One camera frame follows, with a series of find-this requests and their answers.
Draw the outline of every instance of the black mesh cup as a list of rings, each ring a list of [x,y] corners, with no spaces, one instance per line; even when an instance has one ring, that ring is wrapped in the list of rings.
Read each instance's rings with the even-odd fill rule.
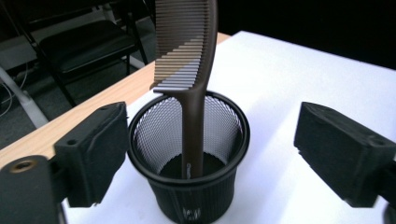
[[[210,223],[233,200],[236,168],[248,150],[248,120],[229,99],[206,94],[204,175],[194,179],[181,178],[181,129],[177,99],[154,99],[131,122],[128,156],[167,217],[176,223]]]

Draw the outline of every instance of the black chair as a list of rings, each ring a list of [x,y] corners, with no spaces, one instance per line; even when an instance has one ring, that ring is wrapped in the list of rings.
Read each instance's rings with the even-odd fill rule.
[[[100,6],[113,6],[124,0],[3,0],[12,19],[36,52],[37,59],[48,69],[71,106],[76,102],[66,85],[91,74],[126,56],[126,74],[130,74],[129,55],[140,50],[144,64],[146,54],[133,20],[126,20],[126,31],[114,21],[90,22],[50,35],[37,41],[32,35],[35,25],[67,20],[76,15],[92,12]],[[128,7],[132,2],[126,0]]]

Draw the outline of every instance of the white table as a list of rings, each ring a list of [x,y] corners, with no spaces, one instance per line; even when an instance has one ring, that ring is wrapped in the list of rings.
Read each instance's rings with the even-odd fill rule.
[[[233,202],[216,223],[382,223],[382,198],[374,208],[349,207],[309,168],[293,138],[306,101],[396,141],[395,71],[241,32],[218,45],[208,88],[236,102],[251,129]],[[130,105],[129,116],[154,97]],[[65,212],[70,224],[172,223],[128,159],[101,204]]]

